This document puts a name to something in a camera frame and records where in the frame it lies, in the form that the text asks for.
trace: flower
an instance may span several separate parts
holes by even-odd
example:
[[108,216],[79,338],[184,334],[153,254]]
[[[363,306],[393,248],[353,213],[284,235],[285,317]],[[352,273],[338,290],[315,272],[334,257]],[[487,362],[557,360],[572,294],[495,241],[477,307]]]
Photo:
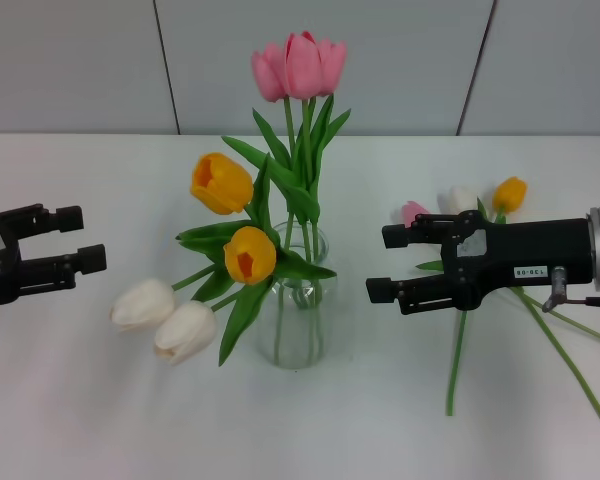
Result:
[[322,92],[320,54],[309,32],[289,35],[284,47],[281,71],[282,85],[290,97],[308,100]]
[[204,303],[178,307],[156,332],[154,351],[177,365],[207,348],[216,336],[216,316]]
[[220,215],[241,212],[253,198],[251,175],[222,153],[208,153],[193,171],[191,194]]
[[419,203],[408,202],[402,207],[402,219],[407,227],[410,227],[411,223],[415,221],[416,215],[420,214],[429,215],[429,211]]
[[268,102],[277,102],[286,96],[282,85],[283,67],[282,49],[275,43],[270,43],[262,55],[253,52],[251,69],[262,97]]
[[224,246],[224,260],[231,278],[255,285],[273,272],[276,247],[259,228],[242,227]]
[[331,95],[340,83],[344,62],[347,59],[347,45],[344,42],[334,45],[328,38],[325,38],[318,44],[318,53],[322,66],[320,95]]
[[450,213],[457,215],[478,208],[478,195],[467,187],[452,187],[447,200]]
[[505,180],[496,188],[493,194],[493,209],[496,212],[504,213],[515,212],[527,193],[527,184],[518,177],[511,177]]
[[173,290],[166,283],[150,278],[122,294],[111,309],[111,320],[122,331],[157,327],[175,308]]

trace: white wall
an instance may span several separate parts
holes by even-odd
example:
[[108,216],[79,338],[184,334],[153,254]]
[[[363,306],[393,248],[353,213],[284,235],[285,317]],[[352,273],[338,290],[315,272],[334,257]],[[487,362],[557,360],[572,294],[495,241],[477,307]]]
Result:
[[345,133],[453,135],[491,2],[158,0],[182,131],[256,133],[255,107],[282,132],[251,53],[308,29],[350,47],[335,108],[353,110]]
[[0,0],[0,131],[175,133],[150,0]]
[[600,0],[500,0],[462,134],[600,134]]

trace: yellow tulip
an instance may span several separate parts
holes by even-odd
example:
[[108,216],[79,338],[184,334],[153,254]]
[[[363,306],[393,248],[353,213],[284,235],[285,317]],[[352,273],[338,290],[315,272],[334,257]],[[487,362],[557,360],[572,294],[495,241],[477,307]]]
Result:
[[255,285],[273,273],[276,247],[259,228],[242,227],[224,246],[224,261],[236,282]]
[[527,184],[518,177],[511,177],[500,184],[493,194],[493,209],[496,212],[515,212],[524,201]]
[[241,212],[253,198],[251,175],[222,153],[209,153],[193,171],[191,194],[220,215]]

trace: tulip bouquet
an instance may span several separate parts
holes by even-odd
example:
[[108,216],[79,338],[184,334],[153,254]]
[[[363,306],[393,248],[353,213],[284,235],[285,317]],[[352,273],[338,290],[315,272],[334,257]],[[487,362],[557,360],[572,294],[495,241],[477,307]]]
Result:
[[[334,45],[328,39],[316,42],[309,32],[291,34],[284,48],[269,44],[264,53],[253,54],[251,66],[260,93],[269,102],[283,101],[288,148],[255,110],[254,119],[270,152],[235,138],[222,137],[227,145],[258,168],[255,182],[242,166],[227,156],[210,153],[200,158],[193,171],[191,194],[218,215],[244,211],[249,218],[180,233],[176,237],[180,245],[205,255],[211,264],[173,286],[156,279],[147,280],[122,295],[111,311],[113,322],[123,330],[158,327],[155,351],[171,364],[180,363],[208,346],[216,333],[214,312],[235,303],[220,345],[219,363],[222,365],[242,333],[255,321],[272,286],[281,279],[311,282],[310,296],[297,297],[296,301],[305,309],[319,306],[323,293],[320,280],[336,274],[315,264],[320,254],[318,184],[323,151],[350,114],[346,111],[332,120],[333,93],[340,81],[346,54],[343,43]],[[314,117],[318,97],[325,99]],[[297,133],[291,98],[302,102],[302,125]],[[271,181],[286,200],[288,219],[284,239],[271,224]],[[294,222],[302,230],[304,258],[290,249]],[[191,301],[176,309],[173,292],[205,277],[207,280]],[[243,284],[239,291],[210,307],[206,305],[225,295],[235,282]],[[319,315],[313,321],[319,322]],[[319,324],[314,330],[320,350]]]
[[[495,223],[506,223],[506,215],[520,208],[524,201],[526,191],[527,185],[525,182],[516,177],[509,178],[495,190],[492,202],[493,214],[489,215],[484,204],[475,193],[464,187],[454,187],[451,189],[450,194],[448,196],[448,207],[450,213],[453,214],[458,214],[466,210],[479,210],[480,213],[487,220],[489,220],[490,218],[494,218],[493,221]],[[415,220],[416,215],[422,213],[429,212],[424,207],[415,202],[409,202],[402,208],[403,219],[406,225],[411,225],[411,222]],[[420,265],[417,265],[416,267],[420,270],[436,272],[443,271],[443,265],[441,260],[434,260],[431,262],[422,263]],[[514,295],[516,295],[520,299],[524,307],[531,314],[532,318],[540,326],[542,332],[547,336],[551,344],[557,350],[558,354],[568,365],[569,369],[574,374],[574,376],[578,380],[578,383],[580,383],[580,386],[584,390],[585,395],[591,402],[591,405],[593,406],[596,414],[600,418],[600,403],[598,402],[595,395],[591,391],[591,388],[580,373],[580,370],[578,370],[575,363],[573,363],[573,360],[571,360],[567,352],[564,350],[562,345],[558,342],[556,337],[551,332],[551,329],[540,315],[540,312],[538,312],[537,308],[541,308],[542,304],[536,299],[527,295],[527,293],[522,287],[513,287],[510,288],[510,290],[514,293]],[[591,328],[586,327],[585,325],[582,325],[576,322],[575,320],[572,320],[571,318],[556,312],[555,310],[552,310],[549,313],[554,317],[562,320],[563,322],[568,323],[569,325],[576,327],[600,340],[600,333],[596,332],[595,330],[592,330]],[[449,386],[447,389],[446,413],[449,416],[453,415],[455,385],[458,376],[460,353],[462,349],[462,338],[464,336],[466,321],[467,312],[460,312],[460,325],[456,337],[453,364],[451,367],[451,375],[449,378]]]

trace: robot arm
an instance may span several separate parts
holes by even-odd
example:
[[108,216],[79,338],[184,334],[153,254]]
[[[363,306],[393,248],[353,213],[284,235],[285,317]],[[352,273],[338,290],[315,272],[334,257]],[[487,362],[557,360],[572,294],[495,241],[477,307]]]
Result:
[[418,215],[410,227],[386,226],[382,235],[386,248],[441,245],[441,275],[367,279],[372,303],[397,299],[404,315],[450,307],[474,310],[493,290],[527,285],[552,285],[545,311],[561,303],[600,307],[600,298],[569,300],[566,295],[568,283],[590,283],[594,278],[600,290],[600,208],[592,209],[586,219],[511,225],[491,223],[477,210]]
[[75,288],[76,272],[87,275],[106,270],[104,245],[81,248],[74,254],[22,260],[18,240],[83,227],[80,207],[50,213],[37,204],[0,213],[0,305],[22,295]]

